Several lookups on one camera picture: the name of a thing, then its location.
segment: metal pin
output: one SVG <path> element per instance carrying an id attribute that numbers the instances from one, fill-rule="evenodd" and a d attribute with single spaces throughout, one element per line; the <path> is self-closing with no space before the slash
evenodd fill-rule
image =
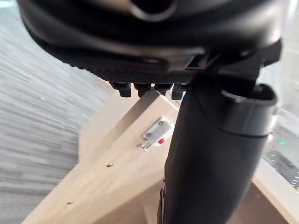
<path id="1" fill-rule="evenodd" d="M 148 141 L 145 145 L 142 145 L 142 148 L 146 151 L 151 146 L 151 143 Z"/>

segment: wooden board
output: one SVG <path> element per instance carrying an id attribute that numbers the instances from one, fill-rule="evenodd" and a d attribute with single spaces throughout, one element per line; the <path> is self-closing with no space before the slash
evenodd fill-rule
<path id="1" fill-rule="evenodd" d="M 175 122 L 177 115 L 160 93 L 147 92 L 23 223 L 147 223 L 147 212 L 157 210 L 170 140 L 145 152 L 142 134 L 161 116 Z"/>

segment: black tube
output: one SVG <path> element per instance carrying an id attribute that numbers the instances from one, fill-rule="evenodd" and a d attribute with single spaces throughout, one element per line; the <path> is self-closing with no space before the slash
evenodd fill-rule
<path id="1" fill-rule="evenodd" d="M 277 112 L 266 85 L 251 94 L 194 81 L 165 164 L 159 224 L 225 224 L 246 193 Z"/>

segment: red dot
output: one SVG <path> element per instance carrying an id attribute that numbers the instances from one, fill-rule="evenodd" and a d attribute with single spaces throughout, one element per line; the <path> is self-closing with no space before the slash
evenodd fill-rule
<path id="1" fill-rule="evenodd" d="M 165 139 L 160 139 L 159 140 L 159 144 L 162 144 L 162 143 L 164 143 L 165 142 Z"/>

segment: gray carpet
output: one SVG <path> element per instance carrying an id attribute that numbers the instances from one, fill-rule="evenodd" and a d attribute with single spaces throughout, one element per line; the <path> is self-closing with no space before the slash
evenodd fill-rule
<path id="1" fill-rule="evenodd" d="M 0 8 L 0 224 L 20 223 L 75 166 L 80 129 L 108 93 Z"/>

